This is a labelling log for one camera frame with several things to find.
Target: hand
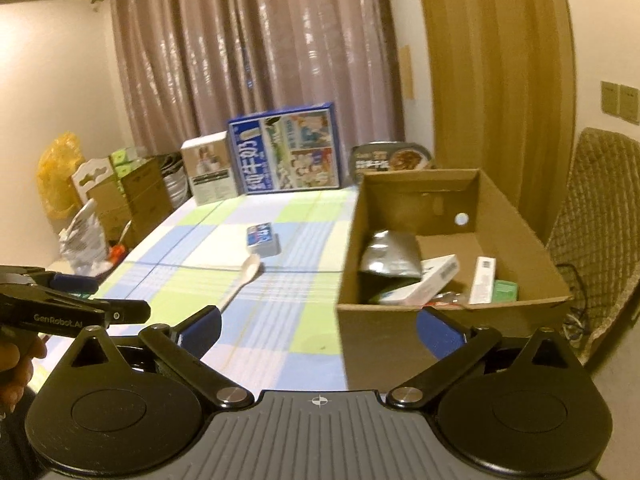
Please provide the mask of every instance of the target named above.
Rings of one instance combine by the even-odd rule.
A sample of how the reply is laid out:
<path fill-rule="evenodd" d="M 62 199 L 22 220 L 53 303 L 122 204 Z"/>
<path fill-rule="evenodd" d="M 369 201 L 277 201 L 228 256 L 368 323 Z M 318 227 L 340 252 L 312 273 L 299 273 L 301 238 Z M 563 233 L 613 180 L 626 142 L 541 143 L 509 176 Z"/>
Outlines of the hand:
<path fill-rule="evenodd" d="M 0 372 L 12 370 L 11 381 L 0 384 L 0 402 L 13 413 L 24 389 L 33 377 L 33 358 L 43 359 L 47 356 L 46 339 L 37 337 L 26 355 L 20 357 L 18 347 L 0 340 Z"/>

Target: yellow plastic bag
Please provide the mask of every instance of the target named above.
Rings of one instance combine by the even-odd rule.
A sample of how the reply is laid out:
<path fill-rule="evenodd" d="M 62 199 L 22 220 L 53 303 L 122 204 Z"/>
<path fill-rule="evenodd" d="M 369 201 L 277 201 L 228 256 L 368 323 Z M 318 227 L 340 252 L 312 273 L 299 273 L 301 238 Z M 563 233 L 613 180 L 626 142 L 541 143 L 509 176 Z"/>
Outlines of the yellow plastic bag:
<path fill-rule="evenodd" d="M 70 177 L 82 163 L 80 141 L 71 132 L 54 140 L 40 157 L 36 181 L 49 218 L 68 218 L 78 211 L 78 198 Z"/>

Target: triangular cutout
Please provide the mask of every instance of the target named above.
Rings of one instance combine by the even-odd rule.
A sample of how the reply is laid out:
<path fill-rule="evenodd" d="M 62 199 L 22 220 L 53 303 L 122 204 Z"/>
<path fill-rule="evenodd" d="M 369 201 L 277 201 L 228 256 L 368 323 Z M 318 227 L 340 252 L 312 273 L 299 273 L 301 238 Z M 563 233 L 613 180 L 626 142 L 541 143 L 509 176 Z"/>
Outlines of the triangular cutout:
<path fill-rule="evenodd" d="M 100 342 L 92 337 L 84 342 L 84 346 L 78 352 L 78 355 L 74 359 L 71 366 L 73 368 L 79 368 L 82 366 L 101 365 L 108 361 L 107 355 L 102 350 Z"/>
<path fill-rule="evenodd" d="M 566 361 L 558 351 L 558 347 L 551 339 L 545 339 L 533 357 L 533 364 L 538 366 L 551 366 L 553 368 L 567 368 Z"/>

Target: gray ribbed surface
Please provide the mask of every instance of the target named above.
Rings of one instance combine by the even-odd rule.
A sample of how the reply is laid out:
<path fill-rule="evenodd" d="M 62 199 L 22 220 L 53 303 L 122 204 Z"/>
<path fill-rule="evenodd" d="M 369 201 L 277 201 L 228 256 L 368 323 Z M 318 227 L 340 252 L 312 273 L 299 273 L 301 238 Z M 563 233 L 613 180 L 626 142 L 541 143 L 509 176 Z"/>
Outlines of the gray ribbed surface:
<path fill-rule="evenodd" d="M 322 406 L 314 402 L 324 397 Z M 62 480 L 50 473 L 44 480 Z M 372 392 L 267 392 L 217 415 L 183 457 L 140 480 L 487 480 L 451 455 L 416 413 Z M 590 474 L 575 480 L 593 480 Z"/>

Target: plaid tablecloth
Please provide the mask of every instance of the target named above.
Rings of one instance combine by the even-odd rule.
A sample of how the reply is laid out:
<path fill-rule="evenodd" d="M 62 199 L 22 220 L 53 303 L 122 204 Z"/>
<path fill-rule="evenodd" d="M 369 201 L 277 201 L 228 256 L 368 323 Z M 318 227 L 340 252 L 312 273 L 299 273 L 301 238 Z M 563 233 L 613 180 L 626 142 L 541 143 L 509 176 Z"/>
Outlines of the plaid tablecloth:
<path fill-rule="evenodd" d="M 190 200 L 108 278 L 102 298 L 146 300 L 148 323 L 177 324 L 230 290 L 247 256 L 246 228 L 272 222 L 281 253 L 223 314 L 220 341 L 203 361 L 258 395 L 263 389 L 346 389 L 334 305 L 356 190 Z M 112 326 L 133 335 L 142 326 Z M 55 337 L 36 363 L 37 390 L 71 344 Z"/>

